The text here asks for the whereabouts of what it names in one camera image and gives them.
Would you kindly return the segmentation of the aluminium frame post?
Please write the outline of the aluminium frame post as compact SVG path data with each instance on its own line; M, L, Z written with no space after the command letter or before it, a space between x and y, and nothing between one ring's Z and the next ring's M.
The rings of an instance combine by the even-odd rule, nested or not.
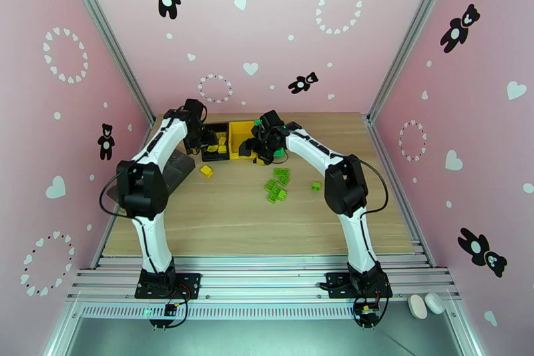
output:
M389 93L395 85L399 75L401 74L405 63L407 62L411 51L417 44L417 40L421 31L424 29L427 19L431 15L433 7L437 0L421 0L418 7L415 10L415 14L411 19L411 22L407 28L407 31L400 43L400 46L392 60L392 63L386 72L382 84L377 92L377 95L371 104L367 114L365 115L365 121L373 127L380 111L382 110Z
M98 0L82 0L90 17L95 23L105 45L107 46L109 52L111 53L115 64L117 65L119 71L121 72L125 82L137 102L142 114L145 116L148 121L149 126L153 126L155 122L155 115L153 110L150 108L149 103L141 90L141 87L138 83L134 72L130 64L127 61L127 58L119 44L119 41L111 27L111 24L108 18L105 16L103 7L100 5Z

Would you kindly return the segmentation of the white oval object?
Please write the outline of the white oval object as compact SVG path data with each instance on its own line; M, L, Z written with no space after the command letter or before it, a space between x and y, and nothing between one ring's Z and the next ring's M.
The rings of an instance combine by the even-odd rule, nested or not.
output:
M411 295L408 298L407 303L409 311L414 318L424 320L428 317L426 303L420 295Z
M441 315L445 312L444 302L435 292L427 293L424 297L424 302L427 308L436 315Z

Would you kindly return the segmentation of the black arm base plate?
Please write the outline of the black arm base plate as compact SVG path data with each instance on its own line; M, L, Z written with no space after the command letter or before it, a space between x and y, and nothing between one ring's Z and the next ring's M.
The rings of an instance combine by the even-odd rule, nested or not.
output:
M360 275L359 273L326 273L320 288L331 299L389 299L392 289L385 273Z
M142 270L136 286L136 299L189 300L197 299L201 274L198 273L147 273Z

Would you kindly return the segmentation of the green plastic bin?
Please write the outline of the green plastic bin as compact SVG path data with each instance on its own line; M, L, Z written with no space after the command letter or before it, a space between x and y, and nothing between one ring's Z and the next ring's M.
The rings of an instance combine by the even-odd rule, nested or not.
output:
M275 131L278 127L269 127L263 124L262 120L255 120L255 125L252 128L254 138L259 140L257 148L257 155L271 156L272 162L275 159L281 158L285 155L284 145L282 143L281 135Z

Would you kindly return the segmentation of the slotted metal strip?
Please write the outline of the slotted metal strip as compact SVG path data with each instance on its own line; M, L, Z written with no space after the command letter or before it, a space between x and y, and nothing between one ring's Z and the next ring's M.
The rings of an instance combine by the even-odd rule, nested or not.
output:
M304 304L200 304L191 302L177 307L176 317L164 315L165 304L86 303L79 316L96 319L146 319L180 321L187 320L319 320L351 319L349 303Z

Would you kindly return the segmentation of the yellow plastic bin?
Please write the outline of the yellow plastic bin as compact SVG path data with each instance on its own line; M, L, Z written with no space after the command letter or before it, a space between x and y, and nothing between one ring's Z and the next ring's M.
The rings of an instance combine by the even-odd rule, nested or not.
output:
M253 160L255 153L240 153L240 146L246 140L253 137L252 128L254 120L230 121L228 122L228 151L231 160Z

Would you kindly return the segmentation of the black plastic bin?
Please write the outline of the black plastic bin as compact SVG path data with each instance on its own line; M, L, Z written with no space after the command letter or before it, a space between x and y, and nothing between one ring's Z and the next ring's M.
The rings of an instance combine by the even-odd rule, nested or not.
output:
M225 133L225 137L227 137L226 147L227 147L228 152L226 154L219 154L219 153L217 153L217 154L209 154L209 153L206 153L205 149L203 149L201 151L202 160L204 162L229 160L230 159L229 123L228 122L218 122L218 123L206 124L206 129L213 130L213 131L215 131L215 133L216 132L224 132Z

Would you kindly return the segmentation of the aluminium rail platform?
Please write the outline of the aluminium rail platform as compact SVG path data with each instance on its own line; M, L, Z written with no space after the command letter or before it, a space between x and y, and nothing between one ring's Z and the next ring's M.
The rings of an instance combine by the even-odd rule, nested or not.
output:
M449 270L433 267L424 254L379 256L393 298L434 292L460 299ZM318 303L327 273L347 270L344 255L324 256L177 256L179 273L200 273L199 303ZM134 301L140 277L138 256L103 256L95 269L78 270L68 288L70 301Z

